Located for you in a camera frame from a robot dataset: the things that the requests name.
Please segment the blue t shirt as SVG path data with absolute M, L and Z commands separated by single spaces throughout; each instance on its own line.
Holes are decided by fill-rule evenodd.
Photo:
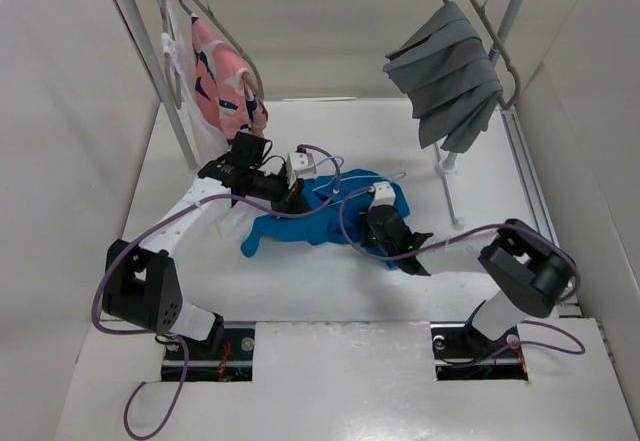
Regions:
M 241 253 L 254 256 L 263 239 L 279 242 L 306 242 L 312 246 L 332 243 L 346 245 L 350 240 L 362 241 L 363 216 L 371 204 L 365 192 L 351 197 L 346 207 L 325 207 L 320 212 L 303 218 L 275 218 L 259 216 L 253 222 L 247 238 L 241 243 Z

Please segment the light blue wire hanger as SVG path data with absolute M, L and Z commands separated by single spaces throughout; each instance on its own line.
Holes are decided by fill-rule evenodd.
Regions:
M 405 172 L 385 175 L 366 169 L 341 171 L 338 193 L 334 195 L 328 206 L 338 208 L 338 205 L 352 191 L 363 187 L 372 187 L 375 183 L 388 182 L 395 192 L 394 206 L 400 211 L 409 211 L 404 192 L 398 184 L 398 181 L 405 176 Z M 322 204 L 333 194 L 336 185 L 335 175 L 317 176 L 305 182 L 304 193 L 307 199 L 312 200 L 314 204 Z

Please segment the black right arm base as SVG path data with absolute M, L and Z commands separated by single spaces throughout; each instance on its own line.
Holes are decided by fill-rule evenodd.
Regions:
M 528 380 L 521 349 L 508 344 L 519 339 L 515 327 L 496 341 L 462 323 L 435 323 L 430 331 L 438 381 Z

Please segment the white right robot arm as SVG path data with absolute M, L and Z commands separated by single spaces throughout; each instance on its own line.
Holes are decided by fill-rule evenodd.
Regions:
M 474 228 L 428 245 L 430 233 L 412 231 L 391 205 L 363 215 L 362 246 L 413 276 L 488 275 L 498 292 L 472 311 L 458 336 L 474 356 L 486 355 L 519 323 L 545 319 L 570 284 L 579 283 L 574 260 L 519 219 Z

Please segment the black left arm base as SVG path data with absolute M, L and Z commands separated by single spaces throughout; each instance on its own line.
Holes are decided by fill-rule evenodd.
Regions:
M 164 348 L 160 368 L 163 382 L 179 381 L 184 367 L 184 349 L 175 340 L 155 336 Z M 253 376 L 255 324 L 231 323 L 224 328 L 224 337 L 215 352 L 201 342 L 185 339 L 189 360 L 186 382 L 250 382 Z

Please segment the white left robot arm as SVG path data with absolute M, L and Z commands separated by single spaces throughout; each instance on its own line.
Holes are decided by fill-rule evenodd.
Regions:
M 268 174 L 261 168 L 266 146 L 263 138 L 237 134 L 154 227 L 134 241 L 119 239 L 110 246 L 99 297 L 102 312 L 156 335 L 178 335 L 201 357 L 220 351 L 224 320 L 184 298 L 177 262 L 235 203 L 254 207 L 265 201 L 284 215 L 309 211 L 302 178 L 315 170 L 312 154 L 298 147 L 277 173 Z

